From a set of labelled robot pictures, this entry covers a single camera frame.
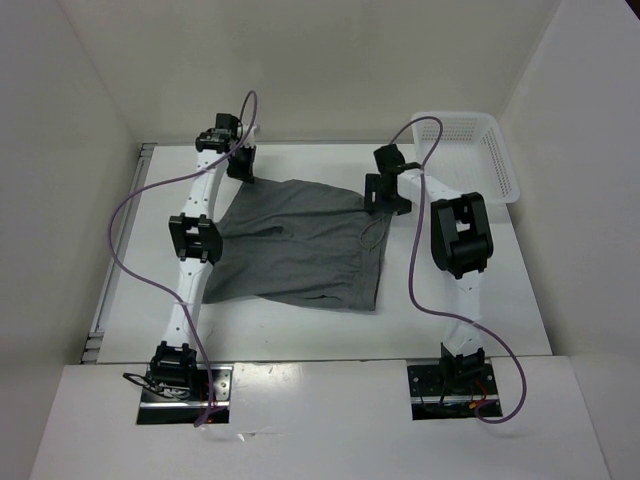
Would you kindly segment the grey shorts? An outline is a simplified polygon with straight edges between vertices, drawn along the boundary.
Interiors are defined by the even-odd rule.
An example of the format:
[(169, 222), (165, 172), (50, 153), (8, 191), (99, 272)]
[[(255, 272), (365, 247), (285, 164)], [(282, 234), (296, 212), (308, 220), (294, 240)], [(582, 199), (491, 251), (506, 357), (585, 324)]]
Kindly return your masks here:
[(302, 180), (244, 184), (217, 224), (223, 253), (202, 301), (260, 297), (372, 312), (390, 224), (351, 190)]

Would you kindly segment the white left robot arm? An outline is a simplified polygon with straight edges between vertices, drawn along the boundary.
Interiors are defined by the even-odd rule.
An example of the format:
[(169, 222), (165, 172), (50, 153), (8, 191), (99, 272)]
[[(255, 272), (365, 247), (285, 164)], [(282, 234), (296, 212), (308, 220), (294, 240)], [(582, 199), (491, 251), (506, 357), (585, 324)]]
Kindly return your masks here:
[(232, 115), (219, 113), (214, 126), (195, 140), (197, 173), (180, 213), (168, 227), (179, 263), (178, 299), (164, 337), (152, 357), (147, 381), (163, 396), (185, 400), (202, 388), (197, 361), (198, 317), (206, 281), (223, 253), (214, 206), (225, 175), (253, 182), (254, 129)]

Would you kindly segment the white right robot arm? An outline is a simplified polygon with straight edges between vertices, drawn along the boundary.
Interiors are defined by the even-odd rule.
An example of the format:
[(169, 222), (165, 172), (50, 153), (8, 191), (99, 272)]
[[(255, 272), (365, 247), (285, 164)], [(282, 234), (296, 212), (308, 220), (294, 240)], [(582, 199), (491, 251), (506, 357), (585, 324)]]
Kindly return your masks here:
[(450, 393), (460, 393), (484, 371), (485, 351), (479, 331), (480, 285), (494, 252), (483, 196), (461, 193), (407, 162), (395, 145), (374, 151), (378, 169), (365, 176), (364, 209), (369, 213), (429, 216), (430, 251), (446, 280), (453, 318), (441, 342), (438, 378)]

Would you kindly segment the white plastic basket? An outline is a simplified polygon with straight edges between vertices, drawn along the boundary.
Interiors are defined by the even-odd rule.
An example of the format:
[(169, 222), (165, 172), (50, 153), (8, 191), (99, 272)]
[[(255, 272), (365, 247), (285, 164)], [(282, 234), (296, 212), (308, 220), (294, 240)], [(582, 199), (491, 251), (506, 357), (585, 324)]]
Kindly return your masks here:
[(507, 206), (520, 198), (519, 184), (497, 120), (478, 112), (418, 112), (411, 119), (415, 158), (424, 179), (409, 172), (411, 197), (425, 202), (482, 195), (489, 217), (502, 222)]

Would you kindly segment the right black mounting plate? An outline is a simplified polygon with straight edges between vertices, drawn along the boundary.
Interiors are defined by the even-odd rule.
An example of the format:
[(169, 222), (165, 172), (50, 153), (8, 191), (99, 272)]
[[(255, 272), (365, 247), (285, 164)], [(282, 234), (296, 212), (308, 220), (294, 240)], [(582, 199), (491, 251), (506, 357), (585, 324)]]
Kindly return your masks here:
[(445, 383), (437, 360), (408, 362), (406, 373), (414, 421), (474, 418), (476, 408), (483, 417), (503, 417), (490, 362), (480, 374), (457, 383)]

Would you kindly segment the black mounting plate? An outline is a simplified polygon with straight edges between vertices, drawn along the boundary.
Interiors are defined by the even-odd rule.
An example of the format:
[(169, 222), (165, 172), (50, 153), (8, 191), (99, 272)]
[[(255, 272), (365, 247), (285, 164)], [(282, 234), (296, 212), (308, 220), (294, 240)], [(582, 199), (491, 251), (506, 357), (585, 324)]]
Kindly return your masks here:
[(414, 421), (474, 418), (476, 408), (483, 417), (503, 417), (490, 362), (480, 374), (457, 383), (445, 383), (437, 360), (408, 362), (406, 373)]
[[(213, 366), (212, 380), (214, 391), (213, 410), (207, 424), (227, 424), (230, 417), (231, 385), (233, 367), (230, 365)], [(136, 382), (142, 384), (137, 425), (193, 425), (205, 414), (208, 405), (209, 379), (206, 370), (199, 367), (195, 377), (195, 386), (172, 387), (160, 384), (152, 387), (140, 376)]]

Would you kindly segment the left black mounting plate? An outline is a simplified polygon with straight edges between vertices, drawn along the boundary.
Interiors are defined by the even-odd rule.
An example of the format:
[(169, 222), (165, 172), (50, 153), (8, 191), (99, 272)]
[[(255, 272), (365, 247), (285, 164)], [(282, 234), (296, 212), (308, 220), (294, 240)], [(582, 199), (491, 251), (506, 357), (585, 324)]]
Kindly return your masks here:
[[(230, 417), (231, 385), (233, 367), (230, 365), (213, 366), (212, 380), (214, 391), (213, 410), (207, 424), (227, 424)], [(205, 414), (208, 405), (209, 379), (206, 370), (199, 367), (195, 377), (195, 386), (172, 387), (160, 384), (152, 387), (140, 376), (136, 382), (142, 384), (137, 425), (193, 425)]]

